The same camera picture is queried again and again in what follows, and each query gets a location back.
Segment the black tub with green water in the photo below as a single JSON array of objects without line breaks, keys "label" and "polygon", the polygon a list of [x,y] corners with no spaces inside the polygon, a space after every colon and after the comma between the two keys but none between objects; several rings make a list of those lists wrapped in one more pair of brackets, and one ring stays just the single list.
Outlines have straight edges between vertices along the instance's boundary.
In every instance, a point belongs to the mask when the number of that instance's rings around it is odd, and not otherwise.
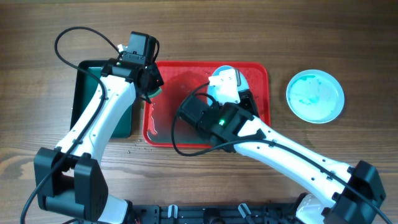
[{"label": "black tub with green water", "polygon": [[[79,68],[91,72],[96,77],[101,76],[101,68],[106,63],[106,60],[85,60],[80,62]],[[84,73],[77,72],[75,92],[72,106],[72,117],[70,121],[70,129],[74,127],[88,103],[92,99],[98,83]],[[132,134],[132,105],[130,105],[124,114],[121,116],[111,139],[128,138]]]}]

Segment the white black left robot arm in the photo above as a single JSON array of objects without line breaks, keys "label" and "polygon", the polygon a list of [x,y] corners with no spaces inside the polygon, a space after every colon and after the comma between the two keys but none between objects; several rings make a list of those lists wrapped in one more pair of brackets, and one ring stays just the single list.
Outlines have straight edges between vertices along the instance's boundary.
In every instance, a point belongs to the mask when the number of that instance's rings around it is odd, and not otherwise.
[{"label": "white black left robot arm", "polygon": [[54,149],[40,148],[34,158],[35,195],[39,208],[92,223],[130,223],[132,203],[109,194],[101,171],[106,145],[124,112],[164,84],[156,63],[110,59],[98,86],[70,132]]}]

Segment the small white plate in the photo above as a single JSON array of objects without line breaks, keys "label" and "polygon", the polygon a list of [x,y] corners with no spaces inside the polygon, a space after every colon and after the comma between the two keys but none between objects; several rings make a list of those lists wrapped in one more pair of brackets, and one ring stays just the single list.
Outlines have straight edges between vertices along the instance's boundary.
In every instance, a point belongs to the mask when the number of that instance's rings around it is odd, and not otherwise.
[{"label": "small white plate", "polygon": [[288,83],[285,97],[293,114],[314,124],[336,119],[345,106],[345,94],[338,80],[322,70],[304,70]]}]

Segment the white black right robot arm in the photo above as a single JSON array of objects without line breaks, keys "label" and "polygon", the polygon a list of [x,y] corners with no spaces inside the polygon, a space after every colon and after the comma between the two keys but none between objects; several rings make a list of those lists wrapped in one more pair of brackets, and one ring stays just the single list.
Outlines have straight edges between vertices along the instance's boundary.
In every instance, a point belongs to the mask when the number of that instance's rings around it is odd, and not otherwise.
[{"label": "white black right robot arm", "polygon": [[265,163],[307,190],[294,209],[302,223],[372,223],[391,220],[381,211],[386,197],[378,170],[324,157],[274,131],[235,102],[221,104],[205,93],[197,129],[216,142],[213,149],[237,152]]}]

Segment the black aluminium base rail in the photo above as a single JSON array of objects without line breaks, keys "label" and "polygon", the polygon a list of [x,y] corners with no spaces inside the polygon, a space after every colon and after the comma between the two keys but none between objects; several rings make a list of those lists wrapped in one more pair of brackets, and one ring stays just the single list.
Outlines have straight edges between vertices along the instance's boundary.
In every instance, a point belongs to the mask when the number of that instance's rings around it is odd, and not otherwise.
[{"label": "black aluminium base rail", "polygon": [[292,203],[264,205],[178,206],[134,205],[127,223],[132,224],[293,224],[301,223]]}]

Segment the red plastic tray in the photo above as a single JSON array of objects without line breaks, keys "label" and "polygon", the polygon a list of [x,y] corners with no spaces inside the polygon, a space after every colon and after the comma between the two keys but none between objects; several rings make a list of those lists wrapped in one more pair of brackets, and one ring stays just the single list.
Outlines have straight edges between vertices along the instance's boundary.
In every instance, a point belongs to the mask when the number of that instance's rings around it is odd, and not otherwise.
[{"label": "red plastic tray", "polygon": [[157,66],[163,78],[162,92],[146,104],[143,137],[154,147],[172,147],[170,131],[178,106],[191,91],[208,81],[217,68],[237,68],[248,82],[260,119],[271,125],[269,74],[257,62],[226,61],[160,61]]}]

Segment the large white plate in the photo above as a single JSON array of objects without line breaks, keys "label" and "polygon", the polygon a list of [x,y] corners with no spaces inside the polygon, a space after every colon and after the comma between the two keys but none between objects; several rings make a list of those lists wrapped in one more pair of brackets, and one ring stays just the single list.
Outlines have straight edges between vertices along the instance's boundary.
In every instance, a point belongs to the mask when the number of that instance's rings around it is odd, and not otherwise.
[{"label": "large white plate", "polygon": [[229,65],[217,68],[212,76],[208,77],[209,87],[207,93],[220,105],[225,103],[240,103],[239,94],[249,90],[249,85],[244,75]]}]

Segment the green yellow scrub sponge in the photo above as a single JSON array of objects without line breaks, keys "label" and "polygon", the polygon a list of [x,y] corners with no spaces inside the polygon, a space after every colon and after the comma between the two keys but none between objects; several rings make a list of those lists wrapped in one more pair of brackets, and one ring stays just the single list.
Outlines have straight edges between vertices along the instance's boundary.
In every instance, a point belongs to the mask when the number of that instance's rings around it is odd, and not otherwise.
[{"label": "green yellow scrub sponge", "polygon": [[157,95],[159,95],[161,92],[162,92],[161,87],[158,87],[156,90],[149,91],[149,92],[147,93],[147,96],[148,96],[149,98],[154,98],[154,97],[156,97]]}]

